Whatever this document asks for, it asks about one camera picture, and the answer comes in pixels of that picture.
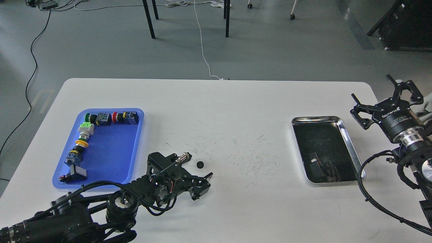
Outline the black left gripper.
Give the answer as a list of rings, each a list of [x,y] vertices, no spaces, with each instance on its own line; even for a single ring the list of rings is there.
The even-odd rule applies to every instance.
[[[213,173],[204,177],[192,175],[181,168],[177,173],[168,170],[143,175],[130,183],[130,196],[146,208],[172,208],[177,196],[189,192],[197,200],[210,189]]]

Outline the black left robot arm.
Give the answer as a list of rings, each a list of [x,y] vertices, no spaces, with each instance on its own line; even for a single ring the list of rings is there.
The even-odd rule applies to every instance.
[[[128,243],[137,236],[133,227],[139,206],[160,216],[172,209],[177,197],[189,192],[199,199],[210,189],[213,173],[191,175],[183,164],[191,155],[159,152],[148,155],[147,172],[126,184],[96,181],[59,197],[45,211],[1,229],[2,243]]]

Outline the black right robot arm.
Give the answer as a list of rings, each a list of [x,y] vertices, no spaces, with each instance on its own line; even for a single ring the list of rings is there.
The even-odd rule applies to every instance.
[[[373,106],[362,104],[355,94],[352,98],[356,105],[350,110],[352,117],[364,129],[377,124],[388,140],[398,144],[398,148],[381,151],[369,157],[358,169],[357,183],[365,201],[383,213],[395,218],[422,233],[431,235],[431,227],[423,226],[407,220],[380,205],[366,191],[361,179],[364,167],[375,158],[387,156],[389,163],[397,165],[398,177],[412,189],[419,189],[424,200],[420,207],[428,222],[431,224],[431,122],[424,124],[412,111],[414,105],[423,103],[423,95],[412,80],[397,82],[391,75],[387,79],[394,85],[392,97]]]

